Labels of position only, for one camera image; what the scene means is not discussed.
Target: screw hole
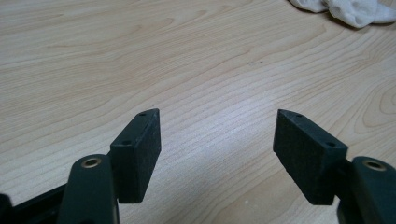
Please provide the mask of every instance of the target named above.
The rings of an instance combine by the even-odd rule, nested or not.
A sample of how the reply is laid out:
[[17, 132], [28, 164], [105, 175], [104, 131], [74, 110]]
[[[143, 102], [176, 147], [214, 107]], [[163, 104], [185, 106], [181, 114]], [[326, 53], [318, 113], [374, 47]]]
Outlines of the screw hole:
[[130, 140], [125, 140], [125, 141], [122, 141], [121, 143], [125, 146], [129, 146], [129, 145], [131, 145], [132, 142]]
[[329, 147], [335, 147], [335, 143], [332, 143], [332, 142], [327, 142], [326, 145]]
[[99, 158], [89, 158], [89, 159], [85, 160], [81, 164], [81, 166], [84, 168], [92, 168], [92, 167], [99, 165], [99, 163], [101, 163], [101, 162], [102, 162], [102, 160]]
[[368, 168], [376, 171], [386, 171], [387, 167], [377, 161], [364, 161], [363, 164]]

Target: light wood grain surface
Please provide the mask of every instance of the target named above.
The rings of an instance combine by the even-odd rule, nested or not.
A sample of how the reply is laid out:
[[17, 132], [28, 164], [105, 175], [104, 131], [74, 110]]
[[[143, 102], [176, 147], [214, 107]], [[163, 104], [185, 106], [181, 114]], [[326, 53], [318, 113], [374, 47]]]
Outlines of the light wood grain surface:
[[395, 30], [286, 0], [1, 1], [0, 191], [62, 185], [158, 107], [163, 152], [121, 223], [337, 223], [272, 151], [276, 111], [396, 166]]

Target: black plastic part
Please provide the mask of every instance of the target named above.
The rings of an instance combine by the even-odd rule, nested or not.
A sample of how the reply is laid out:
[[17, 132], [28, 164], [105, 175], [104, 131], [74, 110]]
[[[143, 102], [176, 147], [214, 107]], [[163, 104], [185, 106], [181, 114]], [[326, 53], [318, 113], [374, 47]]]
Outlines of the black plastic part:
[[346, 202], [340, 201], [337, 217], [340, 224], [364, 224], [361, 211], [356, 203], [346, 204]]
[[65, 185], [52, 189], [15, 206], [16, 223], [55, 223], [64, 196]]
[[110, 145], [119, 203], [141, 203], [161, 152], [160, 111], [138, 114]]
[[0, 194], [0, 223], [12, 224], [14, 222], [11, 200], [6, 194]]
[[91, 155], [73, 164], [56, 223], [119, 223], [108, 156]]
[[332, 173], [345, 160], [344, 143], [305, 116], [280, 109], [274, 152], [310, 203], [332, 204]]
[[356, 157], [350, 185], [365, 223], [396, 223], [396, 171], [383, 161]]

